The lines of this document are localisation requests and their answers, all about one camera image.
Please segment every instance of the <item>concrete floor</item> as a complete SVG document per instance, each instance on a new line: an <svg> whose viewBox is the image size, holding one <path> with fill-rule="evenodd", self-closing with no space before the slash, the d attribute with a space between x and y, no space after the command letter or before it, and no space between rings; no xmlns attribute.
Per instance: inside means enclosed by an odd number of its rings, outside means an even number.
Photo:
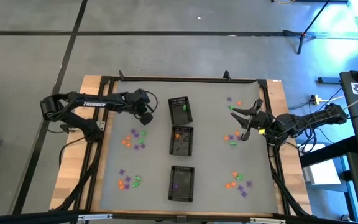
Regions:
<svg viewBox="0 0 358 224"><path fill-rule="evenodd" d="M0 30L72 30L80 0L2 1ZM89 0L80 30L303 31L321 3L279 5L230 0ZM313 32L358 33L346 4L330 4ZM0 37L0 215L7 214L35 133L41 122L39 101L56 80L69 37ZM358 40L315 39L301 55L294 37L77 37L61 92L78 91L83 75L221 77L283 80L288 105L311 94L328 99L339 86L316 84L317 77L337 77L358 70ZM337 103L345 105L344 100ZM292 111L307 114L308 109ZM50 129L57 130L57 124ZM323 128L332 141L353 134L350 123ZM318 139L325 141L317 132ZM65 134L47 134L24 212L49 206L58 172L58 151ZM346 213L333 196L310 190L315 215L337 219ZM335 200L344 203L340 196Z"/></svg>

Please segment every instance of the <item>tripod stand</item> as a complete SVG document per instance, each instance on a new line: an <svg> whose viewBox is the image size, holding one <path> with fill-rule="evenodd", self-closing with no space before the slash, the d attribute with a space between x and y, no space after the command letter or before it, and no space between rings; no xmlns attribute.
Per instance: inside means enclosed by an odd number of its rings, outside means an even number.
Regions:
<svg viewBox="0 0 358 224"><path fill-rule="evenodd" d="M301 54L302 45L303 45L303 39L305 39L306 37L311 37L312 39L316 38L315 35L306 35L306 33L308 32L308 30L310 29L311 25L313 25L313 23L316 21L318 16L321 14L321 12L324 10L324 8L328 5L329 2L330 2L330 0L326 1L324 6L320 9L320 11L317 13L317 15L314 17L314 19L310 22L309 26L306 28L306 30L303 33L293 32L293 31L290 31L290 30L283 30L284 33L293 34L293 35L295 35L295 37L299 38L298 54Z"/></svg>

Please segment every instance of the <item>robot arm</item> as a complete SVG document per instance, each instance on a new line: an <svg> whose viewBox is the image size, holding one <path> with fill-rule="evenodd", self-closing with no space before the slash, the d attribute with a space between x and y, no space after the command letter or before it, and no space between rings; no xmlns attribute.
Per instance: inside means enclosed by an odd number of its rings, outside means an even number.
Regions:
<svg viewBox="0 0 358 224"><path fill-rule="evenodd" d="M324 110L305 116L281 114L276 118L272 114L260 110L262 103L263 101L258 99L250 109L233 109L239 114L250 116L249 119L244 119L235 113L231 113L240 123L241 128L246 130L241 135L242 141L249 139L250 130L253 128L264 130L264 136L268 142L280 146L289 136L297 137L307 128L314 129L324 124L343 124L347 119L344 110L334 103L326 105Z"/></svg>
<svg viewBox="0 0 358 224"><path fill-rule="evenodd" d="M63 106L60 100L68 104ZM56 94L41 100L41 111L46 121L63 121L71 126L80 128L87 142L99 142L103 135L96 121L84 119L71 112L78 106L100 107L118 113L128 112L133 114L143 125L151 122L151 115L155 108L149 106L150 100L147 92L138 89L133 93L113 93L107 96L87 95L71 92Z"/></svg>

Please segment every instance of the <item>black basket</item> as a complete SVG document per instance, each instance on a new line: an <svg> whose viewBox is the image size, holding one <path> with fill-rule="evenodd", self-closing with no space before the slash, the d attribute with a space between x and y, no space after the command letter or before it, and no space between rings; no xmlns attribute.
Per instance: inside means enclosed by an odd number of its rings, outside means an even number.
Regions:
<svg viewBox="0 0 358 224"><path fill-rule="evenodd" d="M193 145L193 127L172 126L169 154L191 156Z"/></svg>
<svg viewBox="0 0 358 224"><path fill-rule="evenodd" d="M194 167L172 166L168 200L193 201Z"/></svg>
<svg viewBox="0 0 358 224"><path fill-rule="evenodd" d="M193 121L187 96L168 99L168 104L172 125L188 124ZM186 111L183 110L183 105L186 105Z"/></svg>

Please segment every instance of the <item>green toy piece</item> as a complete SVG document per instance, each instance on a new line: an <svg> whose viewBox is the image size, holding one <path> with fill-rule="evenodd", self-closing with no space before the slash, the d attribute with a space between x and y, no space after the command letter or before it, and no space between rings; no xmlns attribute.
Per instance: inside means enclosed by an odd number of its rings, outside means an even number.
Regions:
<svg viewBox="0 0 358 224"><path fill-rule="evenodd" d="M132 184L132 187L138 187L140 185L139 181L134 182L134 184Z"/></svg>

